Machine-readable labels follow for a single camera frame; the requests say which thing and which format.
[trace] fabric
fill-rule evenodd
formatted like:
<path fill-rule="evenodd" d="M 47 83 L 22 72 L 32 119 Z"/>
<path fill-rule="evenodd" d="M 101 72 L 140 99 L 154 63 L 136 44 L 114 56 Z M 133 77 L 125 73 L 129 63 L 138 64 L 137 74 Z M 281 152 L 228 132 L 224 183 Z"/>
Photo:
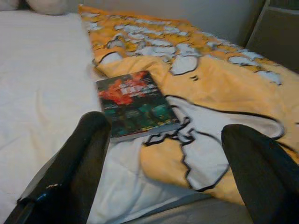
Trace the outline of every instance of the fabric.
<path fill-rule="evenodd" d="M 61 15 L 67 12 L 67 0 L 26 0 L 32 9 L 40 14 Z"/>
<path fill-rule="evenodd" d="M 79 12 L 97 69 L 108 77 L 149 70 L 181 121 L 134 141 L 147 177 L 242 203 L 221 147 L 221 130 L 233 123 L 279 140 L 298 159 L 297 74 L 186 21 L 82 5 Z"/>
<path fill-rule="evenodd" d="M 16 10 L 19 0 L 0 0 L 0 11 Z"/>
<path fill-rule="evenodd" d="M 0 223 L 80 117 L 100 108 L 92 53 L 76 14 L 0 12 Z M 193 191 L 140 168 L 139 142 L 109 146 L 88 223 L 122 223 Z"/>

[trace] cartoon print blanket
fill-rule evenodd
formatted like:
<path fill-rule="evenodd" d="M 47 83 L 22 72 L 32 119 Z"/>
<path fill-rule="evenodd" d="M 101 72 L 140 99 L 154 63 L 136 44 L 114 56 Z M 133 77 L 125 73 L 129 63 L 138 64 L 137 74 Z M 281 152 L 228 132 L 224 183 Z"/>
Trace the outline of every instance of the cartoon print blanket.
<path fill-rule="evenodd" d="M 299 77 L 288 69 L 186 21 L 79 6 L 98 70 L 115 77 L 149 70 L 181 122 L 147 136 L 144 173 L 242 203 L 221 147 L 227 124 L 245 124 L 276 140 L 298 161 Z"/>

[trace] white pillow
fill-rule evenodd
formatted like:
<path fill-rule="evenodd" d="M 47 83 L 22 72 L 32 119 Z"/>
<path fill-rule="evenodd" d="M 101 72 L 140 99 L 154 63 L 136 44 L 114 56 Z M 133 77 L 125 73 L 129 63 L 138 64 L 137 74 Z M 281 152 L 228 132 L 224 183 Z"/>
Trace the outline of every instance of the white pillow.
<path fill-rule="evenodd" d="M 67 11 L 67 0 L 26 0 L 26 2 L 41 14 L 61 15 Z"/>
<path fill-rule="evenodd" d="M 0 0 L 0 11 L 16 10 L 19 0 Z"/>

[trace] mattress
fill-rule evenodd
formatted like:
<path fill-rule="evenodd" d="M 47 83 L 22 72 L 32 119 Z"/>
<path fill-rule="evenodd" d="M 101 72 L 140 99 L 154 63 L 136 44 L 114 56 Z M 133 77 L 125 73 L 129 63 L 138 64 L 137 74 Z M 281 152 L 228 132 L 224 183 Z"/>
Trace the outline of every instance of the mattress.
<path fill-rule="evenodd" d="M 77 14 L 0 12 L 0 223 L 27 184 L 100 106 Z M 139 151 L 109 146 L 88 223 L 122 223 L 195 191 L 146 178 Z"/>

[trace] book cover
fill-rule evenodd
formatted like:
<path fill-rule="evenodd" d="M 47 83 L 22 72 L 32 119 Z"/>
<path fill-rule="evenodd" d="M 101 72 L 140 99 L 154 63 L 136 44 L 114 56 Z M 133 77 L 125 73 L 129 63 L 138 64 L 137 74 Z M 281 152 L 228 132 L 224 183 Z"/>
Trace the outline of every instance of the book cover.
<path fill-rule="evenodd" d="M 144 136 L 179 126 L 178 118 L 148 71 L 97 81 L 97 88 L 103 112 L 112 122 L 114 139 L 123 136 L 131 139 L 140 137 L 136 136 L 138 133 Z"/>

